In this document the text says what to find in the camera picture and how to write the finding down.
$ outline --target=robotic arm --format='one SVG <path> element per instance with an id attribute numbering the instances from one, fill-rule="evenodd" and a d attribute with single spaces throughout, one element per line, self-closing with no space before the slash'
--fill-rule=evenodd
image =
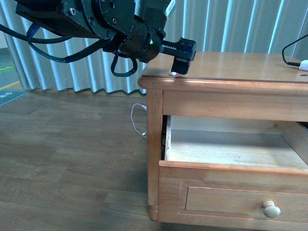
<path id="1" fill-rule="evenodd" d="M 33 36 L 42 27 L 64 37 L 99 39 L 84 53 L 58 62 L 77 58 L 103 49 L 115 55 L 111 70 L 115 76 L 127 77 L 137 71 L 137 59 L 148 63 L 160 52 L 174 56 L 172 72 L 187 74 L 196 54 L 195 41 L 181 38 L 165 41 L 164 28 L 174 0 L 142 0 L 141 12 L 135 15 L 134 0 L 15 0 L 16 13 L 33 22 L 27 33 L 30 46 L 45 57 L 50 56 L 33 45 Z M 133 69 L 115 73 L 118 57 L 130 58 Z"/>

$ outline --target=drawer front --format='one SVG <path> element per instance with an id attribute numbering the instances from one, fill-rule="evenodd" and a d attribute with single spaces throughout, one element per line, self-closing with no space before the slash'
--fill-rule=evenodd
<path id="1" fill-rule="evenodd" d="M 161 161 L 158 220 L 256 230 L 308 231 L 308 170 Z M 276 218 L 263 214 L 272 201 Z"/>
<path id="2" fill-rule="evenodd" d="M 308 194 L 182 187 L 186 201 L 180 212 L 184 214 L 267 219 L 262 204 L 272 201 L 281 212 L 275 220 L 308 222 Z"/>

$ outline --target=wooden knob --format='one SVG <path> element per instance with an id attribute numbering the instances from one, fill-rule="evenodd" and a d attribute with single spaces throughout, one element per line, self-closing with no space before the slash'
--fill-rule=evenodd
<path id="1" fill-rule="evenodd" d="M 277 206 L 275 206 L 274 202 L 272 201 L 264 202 L 262 204 L 262 207 L 264 208 L 263 214 L 268 218 L 276 218 L 281 213 L 280 209 Z"/>

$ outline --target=drawer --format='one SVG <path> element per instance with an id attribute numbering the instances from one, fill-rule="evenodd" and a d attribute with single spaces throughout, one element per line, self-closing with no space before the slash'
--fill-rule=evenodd
<path id="1" fill-rule="evenodd" d="M 307 144 L 296 122 L 169 117 L 158 220 L 308 231 Z"/>

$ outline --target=white curtain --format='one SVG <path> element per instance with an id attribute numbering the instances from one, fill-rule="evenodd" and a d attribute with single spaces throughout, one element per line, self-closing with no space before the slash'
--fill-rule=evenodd
<path id="1" fill-rule="evenodd" d="M 0 3 L 0 22 L 25 34 L 30 22 L 14 13 L 16 2 L 0 0 Z M 165 28 L 166 39 L 177 41 L 181 36 L 193 39 L 198 51 L 281 53 L 284 46 L 308 34 L 307 13 L 307 0 L 177 0 Z M 36 37 L 54 38 L 54 35 L 42 30 Z M 131 77 L 118 78 L 110 71 L 113 54 L 98 51 L 81 61 L 59 64 L 35 53 L 24 41 L 10 36 L 6 39 L 26 89 L 145 93 L 137 84 L 145 64 L 139 63 L 138 72 Z M 74 38 L 63 44 L 39 47 L 64 57 L 93 42 L 93 39 Z M 286 55 L 308 59 L 308 39 L 290 47 Z M 130 61 L 121 59 L 116 71 L 130 69 Z"/>

